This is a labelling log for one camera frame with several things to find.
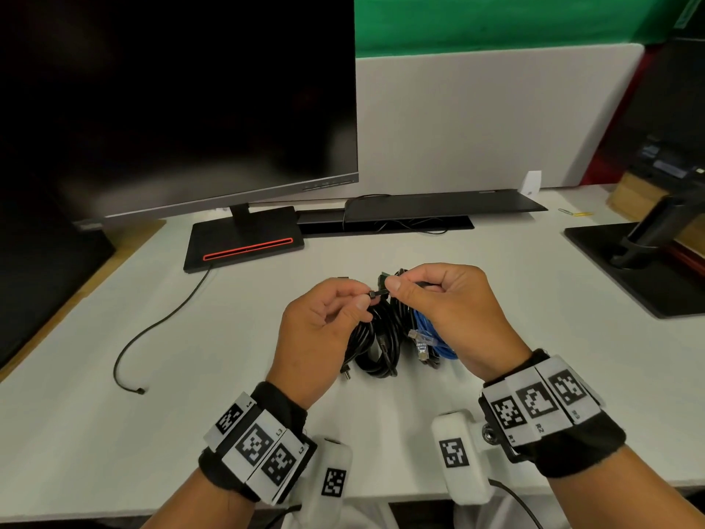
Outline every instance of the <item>right hand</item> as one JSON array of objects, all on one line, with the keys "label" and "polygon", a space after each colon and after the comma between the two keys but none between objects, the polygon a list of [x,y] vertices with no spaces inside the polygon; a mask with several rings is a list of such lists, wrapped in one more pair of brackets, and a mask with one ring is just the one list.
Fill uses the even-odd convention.
[{"label": "right hand", "polygon": [[[421,288],[415,282],[431,284]],[[392,297],[421,312],[471,373],[488,382],[531,356],[531,350],[504,317],[478,267],[424,264],[388,276]]]}]

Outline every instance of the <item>desk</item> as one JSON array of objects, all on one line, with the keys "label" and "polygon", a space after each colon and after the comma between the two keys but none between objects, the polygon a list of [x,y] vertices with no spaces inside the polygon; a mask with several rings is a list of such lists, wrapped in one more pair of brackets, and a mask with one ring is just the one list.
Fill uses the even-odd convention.
[{"label": "desk", "polygon": [[[599,186],[545,191],[549,212],[477,217],[475,230],[320,238],[282,256],[217,269],[172,320],[125,356],[200,274],[182,271],[190,224],[167,224],[64,319],[0,384],[0,521],[151,513],[186,479],[202,435],[271,364],[286,304],[327,276],[374,285],[381,271],[422,262],[474,264],[489,275],[531,347],[562,355],[603,397],[629,443],[674,485],[705,484],[705,317],[656,320],[560,231],[620,222]],[[571,217],[592,211],[593,217]],[[436,371],[404,356],[399,376],[352,369],[311,409],[310,435],[352,446],[352,499],[445,496],[429,429],[439,413],[480,415],[481,382],[459,363]],[[491,453],[492,477],[548,493],[528,463]]]}]

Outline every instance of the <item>forearm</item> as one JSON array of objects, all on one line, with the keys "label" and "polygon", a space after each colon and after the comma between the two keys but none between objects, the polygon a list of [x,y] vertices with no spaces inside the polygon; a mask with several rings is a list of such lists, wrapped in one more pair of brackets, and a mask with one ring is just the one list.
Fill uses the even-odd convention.
[{"label": "forearm", "polygon": [[246,529],[254,503],[212,485],[196,470],[143,529]]},{"label": "forearm", "polygon": [[705,516],[627,446],[549,484],[573,529],[705,529]]}]

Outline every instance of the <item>green wall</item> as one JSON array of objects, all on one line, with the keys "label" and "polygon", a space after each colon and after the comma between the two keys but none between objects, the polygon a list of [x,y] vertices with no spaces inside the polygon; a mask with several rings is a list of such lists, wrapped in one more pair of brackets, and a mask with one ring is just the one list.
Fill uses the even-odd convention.
[{"label": "green wall", "polygon": [[355,0],[357,57],[659,43],[688,0]]}]

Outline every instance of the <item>monitor stand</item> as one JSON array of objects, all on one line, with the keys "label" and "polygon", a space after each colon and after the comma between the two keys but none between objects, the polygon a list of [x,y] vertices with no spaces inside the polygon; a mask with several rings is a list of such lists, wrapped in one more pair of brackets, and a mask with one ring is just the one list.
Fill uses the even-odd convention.
[{"label": "monitor stand", "polygon": [[250,213],[248,204],[230,206],[232,217],[191,228],[183,270],[197,273],[300,250],[304,239],[293,206]]}]

